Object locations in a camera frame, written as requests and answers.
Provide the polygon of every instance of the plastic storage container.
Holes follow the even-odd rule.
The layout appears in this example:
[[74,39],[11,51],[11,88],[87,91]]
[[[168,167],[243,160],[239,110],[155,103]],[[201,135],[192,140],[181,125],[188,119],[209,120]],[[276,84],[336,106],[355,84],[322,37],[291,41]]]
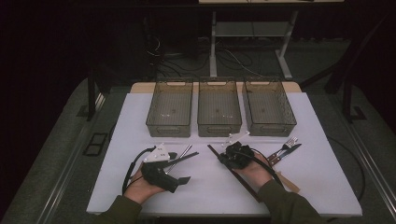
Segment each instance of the plastic storage container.
[[198,97],[199,136],[228,137],[239,133],[242,119],[233,77],[201,77]]
[[190,137],[192,78],[158,78],[146,125],[151,137]]
[[278,77],[245,77],[243,96],[250,135],[290,135],[297,121]]

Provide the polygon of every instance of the hand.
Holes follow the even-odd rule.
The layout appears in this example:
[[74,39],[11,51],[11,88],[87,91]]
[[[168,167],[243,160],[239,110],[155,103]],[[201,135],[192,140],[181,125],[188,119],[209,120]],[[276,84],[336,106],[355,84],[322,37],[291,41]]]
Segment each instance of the hand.
[[157,187],[155,185],[151,185],[145,178],[143,178],[143,174],[141,172],[143,163],[140,164],[139,169],[136,174],[132,178],[132,181],[128,188],[125,190],[123,196],[131,199],[134,202],[142,204],[152,195],[160,192],[164,192],[165,190]]
[[[262,154],[255,152],[255,157],[265,164],[268,164]],[[251,161],[250,164],[242,170],[234,169],[234,171],[238,174],[245,175],[252,184],[259,188],[272,179],[271,174],[255,161]]]

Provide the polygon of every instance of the white table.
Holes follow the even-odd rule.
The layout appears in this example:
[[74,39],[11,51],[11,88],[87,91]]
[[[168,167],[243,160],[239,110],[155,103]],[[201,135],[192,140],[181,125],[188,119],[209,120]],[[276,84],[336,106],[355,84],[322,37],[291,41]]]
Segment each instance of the white table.
[[[144,204],[142,216],[269,216],[265,204],[257,203],[207,147],[210,144],[221,152],[224,149],[220,144],[225,138],[198,137],[197,93],[194,92],[192,99],[190,138],[149,136],[145,122],[151,97],[152,93],[127,95],[87,212],[99,214],[106,211],[116,196],[121,194],[123,178],[136,155],[145,148],[164,143],[168,151],[177,152],[179,155],[188,144],[192,144],[189,153],[198,151],[199,155],[180,162],[170,173],[176,178],[191,176],[190,182],[179,186],[175,193],[164,192],[150,198]],[[299,194],[322,216],[361,216],[361,206],[332,152],[307,95],[297,91],[288,92],[288,97],[297,119],[297,125],[290,136],[297,136],[302,146],[277,164],[275,169],[300,187]],[[247,126],[241,95],[239,100],[243,118],[241,132],[245,132]],[[288,139],[247,136],[241,143],[268,156]]]

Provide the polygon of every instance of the olive green sleeve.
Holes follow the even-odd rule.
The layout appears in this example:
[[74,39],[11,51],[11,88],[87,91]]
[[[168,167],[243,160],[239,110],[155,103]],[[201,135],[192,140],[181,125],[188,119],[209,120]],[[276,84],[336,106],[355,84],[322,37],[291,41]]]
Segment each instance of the olive green sleeve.
[[260,188],[259,197],[268,207],[272,223],[326,223],[306,198],[286,191],[275,180]]
[[142,206],[126,197],[117,196],[110,208],[97,216],[94,224],[135,224]]

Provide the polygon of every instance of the metal fork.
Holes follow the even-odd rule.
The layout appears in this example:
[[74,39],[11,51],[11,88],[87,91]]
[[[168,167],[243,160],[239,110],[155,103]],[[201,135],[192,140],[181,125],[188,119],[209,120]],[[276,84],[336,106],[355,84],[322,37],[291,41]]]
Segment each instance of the metal fork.
[[282,153],[284,150],[288,150],[291,147],[293,147],[294,145],[296,145],[296,142],[298,141],[297,137],[292,137],[291,139],[289,139],[285,144],[283,144],[282,148],[278,151],[276,151],[275,153],[271,154],[271,156],[269,156],[267,159],[268,161],[272,160],[273,158],[279,156],[280,153]]

